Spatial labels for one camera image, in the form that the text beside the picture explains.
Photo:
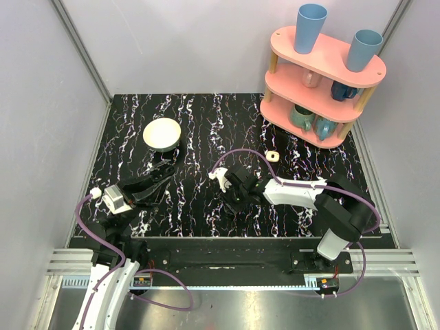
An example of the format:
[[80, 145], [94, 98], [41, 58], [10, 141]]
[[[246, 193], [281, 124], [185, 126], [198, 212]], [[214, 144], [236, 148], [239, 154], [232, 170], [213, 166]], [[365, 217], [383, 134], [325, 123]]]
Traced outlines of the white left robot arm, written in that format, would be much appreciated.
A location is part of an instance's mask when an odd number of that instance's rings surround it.
[[[76, 206], [76, 222], [86, 234], [84, 247], [93, 254], [89, 284], [74, 329], [115, 329], [131, 281], [149, 264], [147, 243], [132, 239], [127, 228], [140, 211], [156, 207], [170, 179], [150, 174], [105, 189], [95, 187]], [[102, 200], [110, 216], [88, 226], [80, 213], [83, 205], [94, 199]]]

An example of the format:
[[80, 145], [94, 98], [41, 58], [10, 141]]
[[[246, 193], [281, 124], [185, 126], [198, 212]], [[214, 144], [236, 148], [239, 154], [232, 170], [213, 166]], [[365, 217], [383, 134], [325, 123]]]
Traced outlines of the cream and green bowl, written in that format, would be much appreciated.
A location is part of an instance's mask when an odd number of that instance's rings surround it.
[[165, 153], [179, 146], [182, 129], [171, 118], [158, 118], [147, 124], [142, 138], [153, 151]]

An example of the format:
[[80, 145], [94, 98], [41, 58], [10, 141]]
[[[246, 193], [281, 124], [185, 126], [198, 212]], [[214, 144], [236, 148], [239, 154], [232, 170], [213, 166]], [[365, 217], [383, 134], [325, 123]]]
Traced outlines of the left blue plastic cup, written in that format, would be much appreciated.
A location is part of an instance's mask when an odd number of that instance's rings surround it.
[[316, 3], [307, 3], [299, 7], [294, 49], [299, 54], [309, 54], [327, 18], [327, 9]]

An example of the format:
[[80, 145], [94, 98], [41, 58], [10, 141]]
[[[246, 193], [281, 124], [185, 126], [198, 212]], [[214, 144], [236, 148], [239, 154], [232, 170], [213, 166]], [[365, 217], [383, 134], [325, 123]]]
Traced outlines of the green ceramic mug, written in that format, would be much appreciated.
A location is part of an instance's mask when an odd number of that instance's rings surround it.
[[295, 127], [298, 127], [303, 131], [309, 131], [312, 128], [315, 116], [315, 113], [312, 111], [295, 104], [291, 108], [289, 120]]

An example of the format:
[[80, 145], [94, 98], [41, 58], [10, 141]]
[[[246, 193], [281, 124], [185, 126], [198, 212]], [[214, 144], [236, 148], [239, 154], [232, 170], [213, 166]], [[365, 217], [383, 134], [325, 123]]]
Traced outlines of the white earbud case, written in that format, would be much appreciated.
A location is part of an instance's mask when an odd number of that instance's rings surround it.
[[273, 162], [273, 163], [278, 162], [280, 159], [280, 155], [277, 151], [268, 151], [268, 152], [266, 152], [265, 157], [266, 157], [267, 161]]

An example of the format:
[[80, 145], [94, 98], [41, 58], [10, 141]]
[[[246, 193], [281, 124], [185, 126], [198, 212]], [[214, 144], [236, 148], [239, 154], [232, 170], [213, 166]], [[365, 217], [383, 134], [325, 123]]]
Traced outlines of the light blue mug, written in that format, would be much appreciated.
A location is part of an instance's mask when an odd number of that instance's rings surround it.
[[337, 127], [337, 122], [318, 116], [314, 122], [313, 131], [320, 141], [324, 141], [334, 133]]

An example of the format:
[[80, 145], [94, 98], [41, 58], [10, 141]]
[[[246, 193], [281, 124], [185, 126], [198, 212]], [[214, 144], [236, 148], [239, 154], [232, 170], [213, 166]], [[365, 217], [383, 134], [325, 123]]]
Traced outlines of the pink three-tier shelf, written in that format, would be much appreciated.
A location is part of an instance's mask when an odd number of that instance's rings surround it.
[[[376, 87], [386, 76], [386, 65], [379, 56], [372, 57], [361, 72], [349, 71], [344, 62], [350, 45], [319, 34], [309, 54], [294, 50], [295, 26], [277, 29], [270, 38], [271, 58], [265, 74], [265, 95], [261, 115], [272, 124], [310, 144], [324, 149], [335, 148], [345, 140], [355, 121], [361, 116]], [[316, 88], [302, 84], [303, 69], [322, 75]], [[331, 97], [333, 81], [361, 89], [353, 99], [338, 102]], [[300, 105], [316, 115], [338, 123], [335, 132], [320, 141], [312, 131], [303, 131], [289, 120], [294, 105]]]

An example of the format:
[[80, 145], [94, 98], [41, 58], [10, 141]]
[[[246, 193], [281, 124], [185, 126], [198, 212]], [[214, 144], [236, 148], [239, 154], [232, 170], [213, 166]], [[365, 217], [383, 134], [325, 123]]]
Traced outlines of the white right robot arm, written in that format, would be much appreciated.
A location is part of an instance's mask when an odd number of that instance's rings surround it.
[[217, 168], [209, 173], [218, 181], [220, 196], [234, 214], [246, 205], [290, 205], [317, 212], [327, 231], [321, 238], [312, 264], [319, 272], [336, 266], [337, 257], [366, 232], [371, 219], [379, 219], [374, 203], [346, 177], [298, 181], [280, 177], [261, 177], [241, 166]]

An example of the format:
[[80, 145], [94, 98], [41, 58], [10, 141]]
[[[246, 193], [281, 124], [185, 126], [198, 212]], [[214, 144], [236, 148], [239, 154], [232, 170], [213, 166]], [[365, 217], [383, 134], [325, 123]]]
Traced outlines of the dark blue mug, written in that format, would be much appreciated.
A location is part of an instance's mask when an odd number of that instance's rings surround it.
[[358, 94], [358, 88], [350, 87], [338, 81], [333, 81], [331, 86], [331, 97], [342, 102], [344, 100], [353, 99]]

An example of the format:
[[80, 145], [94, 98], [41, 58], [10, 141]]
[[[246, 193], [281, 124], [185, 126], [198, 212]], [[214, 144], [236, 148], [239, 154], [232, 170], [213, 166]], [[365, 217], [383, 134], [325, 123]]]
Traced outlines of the pink mug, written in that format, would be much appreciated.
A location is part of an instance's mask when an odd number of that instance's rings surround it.
[[322, 80], [322, 75], [311, 71], [309, 69], [303, 69], [302, 72], [302, 84], [307, 88], [316, 88]]

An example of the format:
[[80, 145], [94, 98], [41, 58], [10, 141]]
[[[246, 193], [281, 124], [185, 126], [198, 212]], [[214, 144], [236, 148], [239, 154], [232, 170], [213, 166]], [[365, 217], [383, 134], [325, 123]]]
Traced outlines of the right blue plastic cup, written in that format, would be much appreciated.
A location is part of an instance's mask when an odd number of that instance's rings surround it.
[[373, 30], [358, 30], [351, 42], [346, 58], [346, 68], [352, 72], [361, 72], [371, 61], [383, 43], [380, 33]]

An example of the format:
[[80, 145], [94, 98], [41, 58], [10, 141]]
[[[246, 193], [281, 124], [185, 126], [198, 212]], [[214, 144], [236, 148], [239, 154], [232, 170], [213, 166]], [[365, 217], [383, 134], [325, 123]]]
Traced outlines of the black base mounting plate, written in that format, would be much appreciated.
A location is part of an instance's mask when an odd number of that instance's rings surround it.
[[325, 261], [316, 253], [319, 238], [290, 237], [145, 237], [150, 259], [166, 269], [211, 267], [276, 267], [303, 274], [352, 274], [348, 252], [335, 261]]

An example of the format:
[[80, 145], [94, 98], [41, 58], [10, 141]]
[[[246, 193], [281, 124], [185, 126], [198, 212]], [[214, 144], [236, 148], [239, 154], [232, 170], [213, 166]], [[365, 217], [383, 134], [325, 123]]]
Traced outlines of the blue plastic cup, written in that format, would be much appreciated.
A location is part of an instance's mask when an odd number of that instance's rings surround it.
[[361, 72], [371, 61], [383, 43], [380, 33], [373, 30], [358, 30], [351, 42], [346, 58], [346, 68], [352, 72]]
[[299, 54], [309, 54], [327, 18], [327, 9], [316, 3], [307, 3], [299, 7], [294, 49]]

